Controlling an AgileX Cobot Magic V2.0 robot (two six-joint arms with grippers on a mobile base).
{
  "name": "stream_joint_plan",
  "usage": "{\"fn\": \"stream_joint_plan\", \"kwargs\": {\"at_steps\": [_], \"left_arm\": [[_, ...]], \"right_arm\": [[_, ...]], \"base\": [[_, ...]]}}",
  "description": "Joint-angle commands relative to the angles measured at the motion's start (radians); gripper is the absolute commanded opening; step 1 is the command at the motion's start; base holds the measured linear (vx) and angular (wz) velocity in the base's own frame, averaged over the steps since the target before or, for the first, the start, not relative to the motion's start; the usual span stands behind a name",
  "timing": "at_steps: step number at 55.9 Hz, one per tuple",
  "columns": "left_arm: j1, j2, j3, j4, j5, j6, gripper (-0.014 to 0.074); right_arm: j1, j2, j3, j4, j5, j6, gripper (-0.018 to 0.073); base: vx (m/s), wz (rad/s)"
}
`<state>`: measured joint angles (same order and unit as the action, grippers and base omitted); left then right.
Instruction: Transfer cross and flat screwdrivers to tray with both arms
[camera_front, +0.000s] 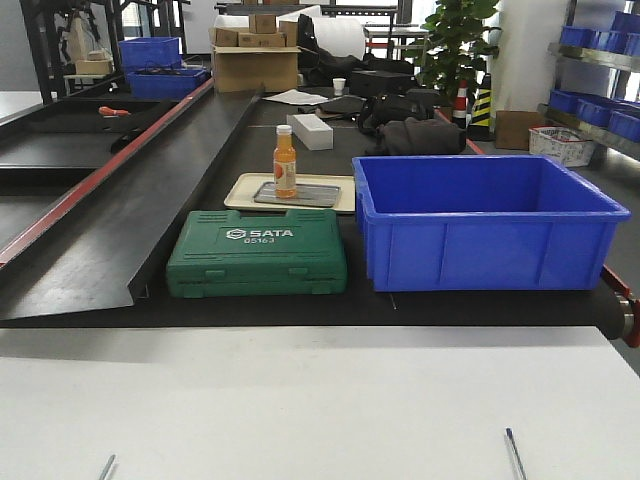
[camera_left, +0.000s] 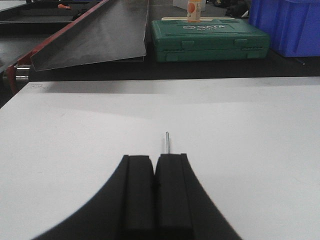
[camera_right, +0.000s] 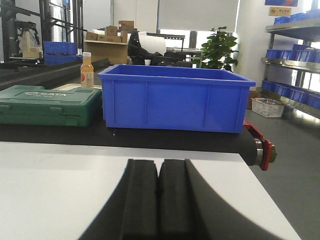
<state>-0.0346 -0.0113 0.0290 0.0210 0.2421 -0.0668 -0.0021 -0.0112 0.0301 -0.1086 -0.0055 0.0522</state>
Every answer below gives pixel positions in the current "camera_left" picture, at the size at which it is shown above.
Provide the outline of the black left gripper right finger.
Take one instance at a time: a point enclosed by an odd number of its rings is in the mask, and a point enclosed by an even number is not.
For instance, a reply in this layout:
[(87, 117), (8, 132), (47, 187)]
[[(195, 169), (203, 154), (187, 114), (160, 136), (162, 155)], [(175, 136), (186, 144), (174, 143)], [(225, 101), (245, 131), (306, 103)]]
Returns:
[(162, 240), (239, 240), (196, 177), (186, 154), (162, 154), (157, 162), (156, 206)]

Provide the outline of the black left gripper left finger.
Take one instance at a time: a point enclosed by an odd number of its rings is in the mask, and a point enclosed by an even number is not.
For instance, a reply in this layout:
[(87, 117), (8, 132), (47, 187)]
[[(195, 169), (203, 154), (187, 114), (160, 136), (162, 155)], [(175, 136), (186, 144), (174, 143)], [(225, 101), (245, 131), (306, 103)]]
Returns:
[(38, 240), (152, 240), (154, 172), (148, 156), (123, 156), (103, 187)]

